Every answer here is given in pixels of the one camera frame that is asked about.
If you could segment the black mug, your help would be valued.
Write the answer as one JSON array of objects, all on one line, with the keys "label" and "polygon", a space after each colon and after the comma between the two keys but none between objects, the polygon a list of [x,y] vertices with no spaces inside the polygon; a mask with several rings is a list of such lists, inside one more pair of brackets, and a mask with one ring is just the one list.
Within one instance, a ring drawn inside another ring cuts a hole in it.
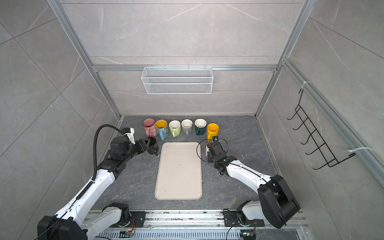
[{"label": "black mug", "polygon": [[154,137],[148,137],[146,139],[146,144],[148,147],[147,152],[150,155],[155,155],[155,156],[159,155],[159,146],[158,146],[157,140]]}]

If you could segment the pink mug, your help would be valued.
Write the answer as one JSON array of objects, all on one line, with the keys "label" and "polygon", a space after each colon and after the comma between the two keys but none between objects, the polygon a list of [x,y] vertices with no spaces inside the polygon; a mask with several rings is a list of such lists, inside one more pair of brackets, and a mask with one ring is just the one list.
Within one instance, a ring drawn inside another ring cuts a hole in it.
[{"label": "pink mug", "polygon": [[156,121],[152,118],[147,118],[143,121],[143,127],[148,137],[155,137],[157,135]]}]

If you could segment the blue butterfly mug yellow inside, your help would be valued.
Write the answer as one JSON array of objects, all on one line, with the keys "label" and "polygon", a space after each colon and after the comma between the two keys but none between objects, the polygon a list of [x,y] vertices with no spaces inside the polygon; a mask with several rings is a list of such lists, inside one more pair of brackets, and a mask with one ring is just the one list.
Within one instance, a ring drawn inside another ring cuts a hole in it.
[{"label": "blue butterfly mug yellow inside", "polygon": [[161,140],[164,141],[169,136],[169,127],[167,121],[158,120],[155,123],[155,127]]}]

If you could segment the light green mug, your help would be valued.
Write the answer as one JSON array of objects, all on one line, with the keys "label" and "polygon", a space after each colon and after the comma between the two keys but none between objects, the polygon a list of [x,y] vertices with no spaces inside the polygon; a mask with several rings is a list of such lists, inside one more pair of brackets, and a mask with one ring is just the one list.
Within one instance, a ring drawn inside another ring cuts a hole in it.
[{"label": "light green mug", "polygon": [[176,138],[181,134],[182,126],[181,122],[177,120],[173,120],[169,123],[170,133],[171,135]]}]

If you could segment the grey mug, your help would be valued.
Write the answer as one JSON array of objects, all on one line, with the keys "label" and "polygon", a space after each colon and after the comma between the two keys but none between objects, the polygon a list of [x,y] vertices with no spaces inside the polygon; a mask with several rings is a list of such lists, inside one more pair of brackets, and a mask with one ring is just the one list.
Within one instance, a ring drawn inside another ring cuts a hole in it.
[{"label": "grey mug", "polygon": [[191,135],[193,131],[193,121],[190,119],[185,119],[181,122],[182,130],[184,134]]}]

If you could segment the dark green mug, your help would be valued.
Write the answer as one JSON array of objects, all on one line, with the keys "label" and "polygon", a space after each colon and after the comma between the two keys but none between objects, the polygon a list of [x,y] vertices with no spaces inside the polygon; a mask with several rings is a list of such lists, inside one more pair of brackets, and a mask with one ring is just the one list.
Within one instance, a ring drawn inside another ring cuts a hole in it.
[{"label": "dark green mug", "polygon": [[195,133],[197,136],[203,136],[207,129],[207,121],[204,119],[195,120]]}]

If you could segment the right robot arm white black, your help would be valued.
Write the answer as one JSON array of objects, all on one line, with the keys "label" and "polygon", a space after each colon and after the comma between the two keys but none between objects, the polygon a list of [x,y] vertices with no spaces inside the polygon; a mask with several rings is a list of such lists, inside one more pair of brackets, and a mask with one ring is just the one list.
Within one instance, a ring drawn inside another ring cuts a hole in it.
[{"label": "right robot arm white black", "polygon": [[280,176],[262,174],[230,156],[219,141],[206,144],[209,162],[220,175],[234,178],[251,188],[259,196],[258,201],[246,201],[237,208],[236,216],[241,225],[254,220],[266,219],[280,229],[301,209],[299,202]]}]

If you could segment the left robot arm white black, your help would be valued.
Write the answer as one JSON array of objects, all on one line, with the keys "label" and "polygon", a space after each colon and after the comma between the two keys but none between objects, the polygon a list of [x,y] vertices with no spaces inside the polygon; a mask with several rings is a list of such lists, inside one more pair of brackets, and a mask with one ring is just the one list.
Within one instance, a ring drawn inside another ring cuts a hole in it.
[{"label": "left robot arm white black", "polygon": [[[111,148],[102,162],[97,158],[97,141],[100,131],[110,127],[121,134],[111,141]],[[117,179],[133,157],[158,150],[154,138],[134,139],[134,129],[122,130],[110,125],[101,125],[93,142],[93,175],[88,183],[63,208],[52,217],[43,217],[37,226],[38,240],[92,240],[112,225],[133,226],[133,217],[126,204],[112,203],[97,216],[85,220],[103,192]]]}]

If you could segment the beige plastic tray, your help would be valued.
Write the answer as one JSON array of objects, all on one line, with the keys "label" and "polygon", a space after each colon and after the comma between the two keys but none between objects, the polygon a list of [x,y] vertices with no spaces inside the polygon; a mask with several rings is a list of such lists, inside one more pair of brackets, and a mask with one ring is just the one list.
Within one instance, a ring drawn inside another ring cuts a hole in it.
[{"label": "beige plastic tray", "polygon": [[197,142],[169,142],[161,148],[155,198],[198,200],[203,195],[201,147]]}]

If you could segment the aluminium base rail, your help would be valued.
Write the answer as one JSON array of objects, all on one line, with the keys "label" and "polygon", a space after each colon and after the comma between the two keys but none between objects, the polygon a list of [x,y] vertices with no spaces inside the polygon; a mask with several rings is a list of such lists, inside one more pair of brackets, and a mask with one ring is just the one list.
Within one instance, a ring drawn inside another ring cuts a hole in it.
[{"label": "aluminium base rail", "polygon": [[236,224],[235,210],[131,210],[131,222],[95,229],[95,240],[312,240],[304,215],[280,229],[266,219]]}]

